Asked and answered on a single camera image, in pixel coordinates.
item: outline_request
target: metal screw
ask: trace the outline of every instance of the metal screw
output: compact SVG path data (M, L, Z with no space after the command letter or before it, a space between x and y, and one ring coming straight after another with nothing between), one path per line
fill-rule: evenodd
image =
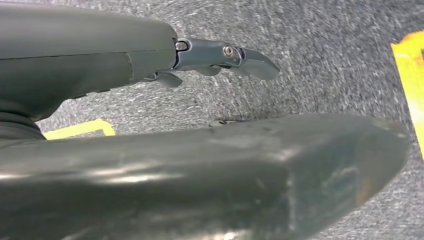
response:
M184 50L187 50L188 48L189 48L189 45L187 45L187 43L184 41L179 41L175 43L175 49L177 51L184 51Z
M223 50L223 52L224 52L224 55L225 55L227 58L233 58L233 57L234 57L234 49L233 49L233 47L232 47L232 46L228 46L228 45L226 45L226 46L224 46L224 47L222 48L222 50Z

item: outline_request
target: yellow floor marking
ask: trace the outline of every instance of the yellow floor marking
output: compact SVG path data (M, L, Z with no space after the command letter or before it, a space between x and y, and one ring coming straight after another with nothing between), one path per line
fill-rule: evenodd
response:
M102 130L105 136L116 135L112 125L102 119L96 119L94 121L86 121L81 124L64 127L61 129L49 131L43 133L44 137L48 140L64 139L69 137L78 136L81 134L87 134Z
M391 49L424 158L424 30L408 34Z

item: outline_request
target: gray robot arm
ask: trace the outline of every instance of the gray robot arm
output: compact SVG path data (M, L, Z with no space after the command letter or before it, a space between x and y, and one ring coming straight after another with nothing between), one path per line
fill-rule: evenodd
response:
M39 121L67 99L137 82L181 84L172 72L221 68L272 79L264 55L222 41L178 39L163 22L68 7L0 3L0 112Z

